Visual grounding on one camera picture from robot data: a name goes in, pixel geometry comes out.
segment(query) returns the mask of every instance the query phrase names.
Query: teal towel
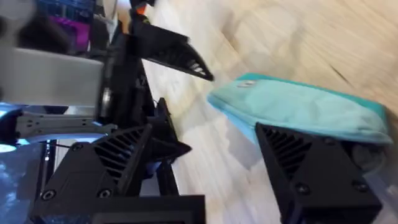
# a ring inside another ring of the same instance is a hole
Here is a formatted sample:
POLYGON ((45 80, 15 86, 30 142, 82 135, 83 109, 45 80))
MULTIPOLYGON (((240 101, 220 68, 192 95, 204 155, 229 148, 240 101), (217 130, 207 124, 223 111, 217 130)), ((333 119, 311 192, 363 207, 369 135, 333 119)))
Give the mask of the teal towel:
POLYGON ((384 107, 356 96, 248 73, 208 101, 252 142, 257 122, 338 139, 390 144, 384 107))

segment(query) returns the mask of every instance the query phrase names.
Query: light wood surface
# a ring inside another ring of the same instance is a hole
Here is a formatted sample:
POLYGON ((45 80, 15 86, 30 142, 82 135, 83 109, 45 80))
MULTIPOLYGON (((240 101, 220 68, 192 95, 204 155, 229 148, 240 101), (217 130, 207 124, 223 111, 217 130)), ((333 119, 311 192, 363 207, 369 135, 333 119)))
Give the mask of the light wood surface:
MULTIPOLYGON (((167 100, 193 148, 174 164, 178 187, 206 195, 208 223, 280 223, 260 150, 206 102, 208 92, 263 73, 378 101, 396 127, 397 15, 396 0, 158 0, 152 23, 189 36, 216 79, 144 63, 154 98, 167 100)), ((384 203, 375 223, 393 224, 398 153, 387 155, 368 180, 384 203)))

